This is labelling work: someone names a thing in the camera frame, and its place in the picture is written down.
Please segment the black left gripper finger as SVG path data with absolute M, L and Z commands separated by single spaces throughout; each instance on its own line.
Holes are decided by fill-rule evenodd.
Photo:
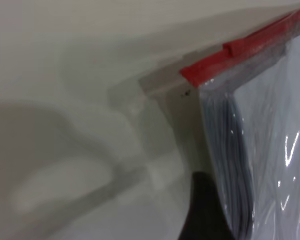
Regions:
M 191 178 L 189 210 L 180 240 L 233 240 L 212 177 L 196 171 Z

